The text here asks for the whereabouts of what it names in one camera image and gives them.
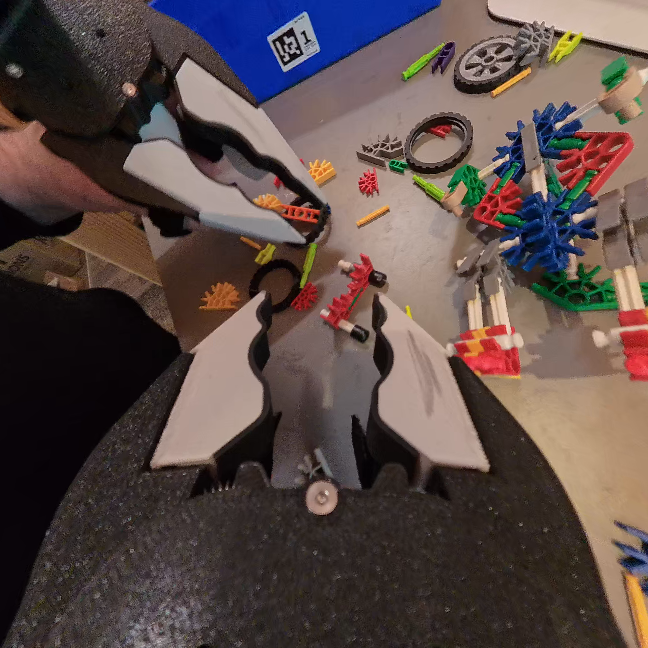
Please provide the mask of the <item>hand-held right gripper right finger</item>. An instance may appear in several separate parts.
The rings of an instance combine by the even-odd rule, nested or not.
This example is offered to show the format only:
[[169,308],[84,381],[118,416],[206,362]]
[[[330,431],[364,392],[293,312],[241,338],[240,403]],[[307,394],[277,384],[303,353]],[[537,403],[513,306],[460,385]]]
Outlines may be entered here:
[[384,294],[372,303],[373,360],[366,440],[378,465],[397,463],[427,486],[437,467],[487,474],[489,460],[445,348]]

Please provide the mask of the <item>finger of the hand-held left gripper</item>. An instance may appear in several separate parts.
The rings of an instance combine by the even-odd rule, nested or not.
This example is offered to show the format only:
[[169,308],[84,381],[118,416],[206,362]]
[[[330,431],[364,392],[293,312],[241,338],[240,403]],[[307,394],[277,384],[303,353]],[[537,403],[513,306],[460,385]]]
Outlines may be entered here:
[[[239,135],[253,153],[279,163],[288,179],[307,180],[307,171],[267,115],[246,102],[236,106],[215,102],[206,108],[200,126],[213,126],[217,134]],[[216,229],[254,235],[271,242],[304,244],[304,236],[283,217],[257,206],[240,190],[208,178],[186,151],[168,139],[134,146],[124,169],[198,212],[199,221]]]
[[198,164],[227,154],[241,174],[274,174],[319,215],[330,215],[323,193],[264,111],[186,57],[175,73],[176,119],[183,154],[174,162],[174,199],[191,215],[280,215],[234,185],[207,176]]

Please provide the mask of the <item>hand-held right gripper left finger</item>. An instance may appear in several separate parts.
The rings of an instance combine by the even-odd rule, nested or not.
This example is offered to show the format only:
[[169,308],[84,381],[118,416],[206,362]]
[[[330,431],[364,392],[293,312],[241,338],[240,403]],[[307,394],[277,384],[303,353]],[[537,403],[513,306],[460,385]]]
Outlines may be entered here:
[[217,485],[258,463],[269,482],[279,415],[263,370],[270,357],[266,291],[191,351],[192,361],[150,460],[152,470],[197,466]]

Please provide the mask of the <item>red toothed strip connector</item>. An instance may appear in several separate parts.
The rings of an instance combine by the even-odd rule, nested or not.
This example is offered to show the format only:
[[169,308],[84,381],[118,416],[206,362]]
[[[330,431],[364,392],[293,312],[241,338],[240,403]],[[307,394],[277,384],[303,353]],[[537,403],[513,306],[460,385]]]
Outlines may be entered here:
[[360,254],[359,262],[354,262],[354,264],[355,271],[348,274],[350,282],[347,285],[347,291],[334,298],[326,308],[345,320],[349,320],[356,304],[369,286],[368,274],[374,271],[370,257],[363,253]]

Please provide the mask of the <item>blue plastic bin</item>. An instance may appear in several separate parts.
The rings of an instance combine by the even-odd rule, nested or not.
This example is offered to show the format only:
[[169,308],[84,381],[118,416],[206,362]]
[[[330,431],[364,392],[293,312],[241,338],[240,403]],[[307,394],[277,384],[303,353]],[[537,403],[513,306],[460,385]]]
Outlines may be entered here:
[[208,42],[265,101],[441,1],[151,1]]

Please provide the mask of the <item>person's left hand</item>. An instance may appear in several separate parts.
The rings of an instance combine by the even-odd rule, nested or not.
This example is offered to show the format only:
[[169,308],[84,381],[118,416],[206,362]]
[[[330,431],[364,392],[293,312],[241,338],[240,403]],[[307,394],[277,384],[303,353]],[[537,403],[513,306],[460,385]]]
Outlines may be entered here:
[[1,128],[1,200],[40,225],[85,212],[146,216],[146,208],[102,189],[42,142],[45,127]]

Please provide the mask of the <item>ribbed wooden cabinet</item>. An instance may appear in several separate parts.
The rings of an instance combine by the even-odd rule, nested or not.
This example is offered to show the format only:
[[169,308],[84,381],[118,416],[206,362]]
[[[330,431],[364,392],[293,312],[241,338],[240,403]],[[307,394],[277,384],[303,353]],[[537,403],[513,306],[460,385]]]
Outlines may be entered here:
[[82,223],[60,240],[142,279],[162,281],[138,217],[128,212],[86,212]]

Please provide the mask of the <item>black rubber tyre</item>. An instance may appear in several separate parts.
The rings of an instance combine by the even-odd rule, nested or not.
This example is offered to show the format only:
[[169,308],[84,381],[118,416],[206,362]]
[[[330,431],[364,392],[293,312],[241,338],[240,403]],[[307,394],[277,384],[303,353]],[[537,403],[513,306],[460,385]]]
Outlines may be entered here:
[[298,297],[301,291],[300,288],[301,276],[302,276],[301,271],[295,266],[295,264],[293,264],[288,260],[273,259],[263,264],[262,266],[260,266],[260,268],[257,271],[255,271],[249,284],[249,298],[252,299],[260,292],[261,282],[263,281],[263,279],[268,274],[276,270],[289,271],[294,282],[287,296],[279,303],[272,304],[272,312],[274,314],[283,312],[288,308],[290,308],[293,301]]
[[[420,136],[426,134],[430,128],[450,125],[462,135],[461,145],[458,150],[446,159],[433,163],[416,158],[413,146]],[[464,115],[454,112],[434,113],[419,122],[408,134],[403,151],[409,167],[419,174],[440,174],[449,171],[460,164],[472,148],[474,128],[471,121]]]
[[299,231],[305,239],[305,243],[303,244],[304,246],[316,242],[317,239],[320,238],[320,236],[323,234],[328,221],[330,219],[331,215],[331,208],[330,204],[328,202],[322,203],[321,205],[318,204],[312,204],[309,201],[306,201],[305,198],[297,197],[295,198],[290,205],[294,206],[304,206],[308,208],[313,208],[317,209],[320,211],[320,217],[318,223],[315,224],[310,224],[310,223],[303,223],[303,222],[297,222],[291,220],[291,224],[296,228],[297,231]]

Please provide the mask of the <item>small white connector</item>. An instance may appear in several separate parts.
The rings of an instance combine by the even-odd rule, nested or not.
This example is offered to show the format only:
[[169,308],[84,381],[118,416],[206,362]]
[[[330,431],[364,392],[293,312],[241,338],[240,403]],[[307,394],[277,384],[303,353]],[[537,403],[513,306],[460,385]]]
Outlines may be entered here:
[[294,478],[294,482],[299,486],[321,480],[334,480],[334,474],[320,447],[314,448],[312,454],[305,454],[297,470],[299,475]]

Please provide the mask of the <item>person's dark clothing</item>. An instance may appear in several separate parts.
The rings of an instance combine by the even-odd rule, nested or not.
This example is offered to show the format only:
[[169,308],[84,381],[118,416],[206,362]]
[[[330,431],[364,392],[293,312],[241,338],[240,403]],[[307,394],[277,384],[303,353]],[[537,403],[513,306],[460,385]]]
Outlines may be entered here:
[[1,640],[80,467],[179,354],[122,292],[1,273]]

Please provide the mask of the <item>grey half-circle connector stack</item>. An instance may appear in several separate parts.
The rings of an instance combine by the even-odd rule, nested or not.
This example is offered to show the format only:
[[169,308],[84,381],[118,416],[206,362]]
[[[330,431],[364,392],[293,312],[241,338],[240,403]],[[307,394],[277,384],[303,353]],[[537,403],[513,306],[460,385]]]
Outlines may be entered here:
[[356,151],[356,156],[372,166],[386,168],[389,161],[404,157],[404,146],[396,135],[394,137],[386,135],[377,142],[362,144]]

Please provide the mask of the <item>lime green plastic rod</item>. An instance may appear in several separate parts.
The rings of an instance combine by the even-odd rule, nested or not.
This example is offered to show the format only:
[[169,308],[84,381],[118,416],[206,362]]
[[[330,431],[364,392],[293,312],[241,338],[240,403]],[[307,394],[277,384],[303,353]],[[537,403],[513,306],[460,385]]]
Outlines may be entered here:
[[299,283],[300,290],[303,289],[308,283],[308,278],[312,270],[314,259],[318,250],[318,245],[315,242],[309,244],[306,256],[304,258],[303,270],[301,280]]
[[413,175],[412,176],[413,182],[421,188],[429,197],[433,198],[437,202],[441,203],[442,200],[444,199],[446,192],[439,188],[437,185],[435,185],[432,182],[424,180],[422,177],[418,175]]
[[421,57],[419,57],[416,61],[411,63],[406,70],[404,70],[401,74],[401,78],[404,82],[409,80],[412,76],[417,74],[420,70],[425,68],[431,61],[433,61],[443,50],[445,47],[446,43],[442,42],[441,44],[437,45],[433,50],[431,50],[428,53],[423,54]]

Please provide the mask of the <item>blue snowflake connector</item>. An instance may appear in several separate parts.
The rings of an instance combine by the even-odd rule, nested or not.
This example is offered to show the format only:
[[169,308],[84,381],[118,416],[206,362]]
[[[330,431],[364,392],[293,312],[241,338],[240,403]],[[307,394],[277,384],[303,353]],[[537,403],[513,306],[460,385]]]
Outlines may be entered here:
[[639,546],[612,540],[621,552],[620,565],[632,576],[640,580],[647,591],[647,531],[615,520],[614,525],[639,541]]

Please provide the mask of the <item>black tyre grey hub wheel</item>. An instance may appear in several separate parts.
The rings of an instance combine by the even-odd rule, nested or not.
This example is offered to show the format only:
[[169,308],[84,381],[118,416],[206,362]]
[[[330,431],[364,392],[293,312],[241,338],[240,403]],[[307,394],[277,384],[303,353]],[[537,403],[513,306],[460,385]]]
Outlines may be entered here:
[[455,88],[466,94],[490,93],[521,71],[514,36],[493,36],[471,45],[454,68]]

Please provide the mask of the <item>grey snowflake connector stack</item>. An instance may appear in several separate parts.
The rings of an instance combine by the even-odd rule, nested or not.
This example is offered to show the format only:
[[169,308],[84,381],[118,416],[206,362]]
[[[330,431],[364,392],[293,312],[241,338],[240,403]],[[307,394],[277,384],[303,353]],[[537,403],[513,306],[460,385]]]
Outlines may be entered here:
[[536,58],[540,66],[545,66],[549,52],[554,42],[555,27],[546,26],[545,22],[524,23],[519,29],[515,43],[514,53],[521,68],[529,66]]

